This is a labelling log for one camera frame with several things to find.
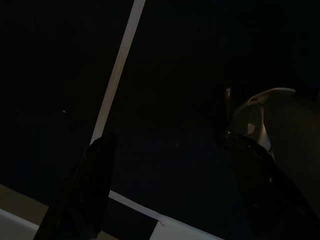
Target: white surface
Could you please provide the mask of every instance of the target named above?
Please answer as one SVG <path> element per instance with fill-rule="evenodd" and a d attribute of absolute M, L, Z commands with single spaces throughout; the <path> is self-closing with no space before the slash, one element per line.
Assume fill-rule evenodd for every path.
<path fill-rule="evenodd" d="M 100 138 L 104 131 L 109 111 L 118 88 L 118 83 L 120 81 L 122 70 L 124 69 L 124 65 L 131 47 L 131 43 L 136 33 L 136 29 L 139 23 L 142 10 L 145 5 L 145 1 L 146 0 L 134 0 L 133 2 L 128 23 L 123 34 L 118 55 L 116 56 L 108 87 L 105 91 L 105 95 L 101 104 L 98 118 L 96 120 L 90 144 L 92 144 L 96 139 Z"/>
<path fill-rule="evenodd" d="M 221 238 L 189 226 L 183 222 L 162 216 L 150 237 L 150 240 L 221 240 Z"/>
<path fill-rule="evenodd" d="M 39 226 L 0 209 L 0 239 L 33 240 Z"/>

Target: dark floor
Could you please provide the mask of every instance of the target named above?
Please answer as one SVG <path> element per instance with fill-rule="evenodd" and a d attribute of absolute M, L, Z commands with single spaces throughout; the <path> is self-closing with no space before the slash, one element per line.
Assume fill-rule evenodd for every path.
<path fill-rule="evenodd" d="M 14 118 L 1 184 L 52 202 L 90 143 L 132 3 L 1 3 L 1 78 Z M 274 87 L 315 96 L 317 9 L 147 0 L 105 129 L 119 138 L 112 190 L 226 240 L 252 238 L 221 144 L 224 90 L 234 87 L 239 103 Z"/>

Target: white tape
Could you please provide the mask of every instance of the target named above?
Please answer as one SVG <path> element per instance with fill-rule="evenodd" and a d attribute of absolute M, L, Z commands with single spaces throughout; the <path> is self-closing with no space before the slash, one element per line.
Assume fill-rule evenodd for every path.
<path fill-rule="evenodd" d="M 110 80 L 101 104 L 100 112 L 95 123 L 90 144 L 92 144 L 96 139 L 100 138 L 102 136 L 102 133 L 104 132 L 104 128 L 107 122 L 110 108 L 117 91 L 120 77 L 124 69 L 124 65 L 131 47 L 131 43 L 136 33 L 136 29 L 139 23 L 142 10 L 145 5 L 145 1 L 146 0 L 134 0 L 133 2 L 128 23 L 126 25 L 123 38 L 121 41 L 121 45 L 119 48 L 119 52 L 118 52 L 118 55 L 116 56 L 115 63 L 110 76 Z"/>
<path fill-rule="evenodd" d="M 145 206 L 142 206 L 134 201 L 131 201 L 130 199 L 120 195 L 119 193 L 116 193 L 114 191 L 110 191 L 109 193 L 109 198 L 123 204 L 123 205 L 126 205 L 127 207 L 131 208 L 131 209 L 134 209 L 144 215 L 147 215 L 149 216 L 150 218 L 153 218 L 155 220 L 160 220 L 161 218 L 161 214 L 156 212 L 156 211 L 153 211 Z"/>

